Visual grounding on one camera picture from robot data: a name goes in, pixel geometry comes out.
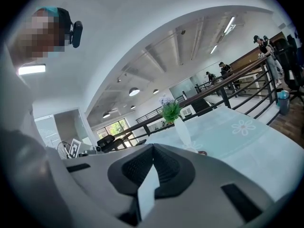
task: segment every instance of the printed flower pattern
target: printed flower pattern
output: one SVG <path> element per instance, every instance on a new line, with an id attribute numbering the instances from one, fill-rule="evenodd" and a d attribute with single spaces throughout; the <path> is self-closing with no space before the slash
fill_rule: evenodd
<path id="1" fill-rule="evenodd" d="M 183 149 L 185 150 L 188 150 L 188 151 L 192 151 L 192 152 L 195 152 L 195 153 L 198 153 L 198 150 L 197 149 L 200 149 L 203 147 L 202 144 L 196 144 L 195 141 L 192 141 L 191 144 L 183 144 L 182 145 Z"/>
<path id="2" fill-rule="evenodd" d="M 248 135 L 248 130 L 255 130 L 256 126 L 252 125 L 252 121 L 248 120 L 244 122 L 243 120 L 239 120 L 238 124 L 232 124 L 232 128 L 235 128 L 232 133 L 242 133 L 243 136 Z"/>

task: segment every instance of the wooden railing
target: wooden railing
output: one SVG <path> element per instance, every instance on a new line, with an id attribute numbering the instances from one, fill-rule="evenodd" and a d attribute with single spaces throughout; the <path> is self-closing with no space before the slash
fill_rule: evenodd
<path id="1" fill-rule="evenodd" d="M 257 69 L 257 68 L 261 68 L 261 74 L 258 75 L 258 77 L 251 81 L 251 82 L 246 82 L 246 86 L 236 90 L 235 85 L 234 85 L 234 81 L 238 80 L 239 78 L 245 76 L 245 75 L 250 75 L 251 71 Z M 202 89 L 202 92 L 198 93 L 197 95 L 180 102 L 180 107 L 184 107 L 184 106 L 188 106 L 192 103 L 194 103 L 195 101 L 201 99 L 201 98 L 205 98 L 206 96 L 209 96 L 213 93 L 217 93 L 218 95 L 220 95 L 222 97 L 222 100 L 220 100 L 219 102 L 211 105 L 208 108 L 205 108 L 204 110 L 197 112 L 196 114 L 193 114 L 185 119 L 183 119 L 183 121 L 187 121 L 193 117 L 202 115 L 208 111 L 215 109 L 217 106 L 219 106 L 220 104 L 224 103 L 228 108 L 231 108 L 229 99 L 238 96 L 240 93 L 242 93 L 243 91 L 245 91 L 246 89 L 249 89 L 250 86 L 252 86 L 255 82 L 261 82 L 264 81 L 265 85 L 263 85 L 261 88 L 259 88 L 259 90 L 257 92 L 255 92 L 254 94 L 250 95 L 247 99 L 245 99 L 243 102 L 239 103 L 238 105 L 234 106 L 232 109 L 236 110 L 239 107 L 241 107 L 243 104 L 245 104 L 246 102 L 250 101 L 251 99 L 253 99 L 254 97 L 263 97 L 257 104 L 255 104 L 254 106 L 252 106 L 251 109 L 249 109 L 247 112 L 245 112 L 245 114 L 249 114 L 250 112 L 252 112 L 254 109 L 256 109 L 259 105 L 261 105 L 266 99 L 269 99 L 269 104 L 262 109 L 256 116 L 254 116 L 254 118 L 258 118 L 263 112 L 265 112 L 270 106 L 271 104 L 276 101 L 277 102 L 277 94 L 276 94 L 276 87 L 275 87 L 275 81 L 273 79 L 271 70 L 269 69 L 269 65 L 266 61 L 266 58 L 262 58 L 259 59 L 257 61 L 255 61 L 254 63 L 250 64 L 249 66 L 246 67 L 240 67 L 237 70 L 233 70 L 227 74 L 224 75 L 224 77 L 226 79 L 223 79 L 223 76 L 217 77 L 214 80 L 212 80 L 212 82 L 214 82 L 214 85 L 211 85 L 210 87 L 206 87 L 205 89 Z M 230 85 L 234 90 L 232 91 L 232 93 L 227 94 L 226 93 L 226 89 L 225 87 Z M 261 91 L 262 90 L 267 90 L 267 94 L 266 95 L 261 95 Z M 136 136 L 133 139 L 138 139 L 144 136 L 150 136 L 152 133 L 156 133 L 159 131 L 162 131 L 166 128 L 172 127 L 172 125 L 157 129 L 155 131 L 150 131 L 150 129 L 148 128 L 148 124 L 153 123 L 159 119 L 161 119 L 162 116 L 157 114 L 154 117 L 147 119 L 143 122 L 140 122 L 132 127 L 130 127 L 129 129 L 124 130 L 123 132 L 115 135 L 115 138 L 123 135 L 123 134 L 127 134 L 129 132 L 132 132 L 134 130 L 137 130 L 139 128 L 144 128 L 146 133 L 142 134 L 140 136 Z"/>

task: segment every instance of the jeans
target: jeans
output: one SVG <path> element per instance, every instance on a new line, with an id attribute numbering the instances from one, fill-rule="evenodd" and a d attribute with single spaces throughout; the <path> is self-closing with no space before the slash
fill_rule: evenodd
<path id="1" fill-rule="evenodd" d="M 267 63 L 269 65 L 269 68 L 272 72 L 272 76 L 274 77 L 274 80 L 278 80 L 279 79 L 279 74 L 278 74 L 277 69 L 276 69 L 276 62 L 274 61 L 272 56 L 267 57 L 266 60 L 267 60 Z"/>

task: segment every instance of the tree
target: tree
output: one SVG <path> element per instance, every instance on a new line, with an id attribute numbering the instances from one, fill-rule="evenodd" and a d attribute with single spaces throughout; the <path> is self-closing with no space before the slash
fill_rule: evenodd
<path id="1" fill-rule="evenodd" d="M 98 133 L 98 136 L 99 136 L 100 139 L 103 138 L 103 136 L 101 135 L 101 133 Z"/>
<path id="2" fill-rule="evenodd" d="M 111 135 L 119 134 L 123 131 L 122 127 L 120 126 L 119 122 L 111 124 L 110 133 Z"/>

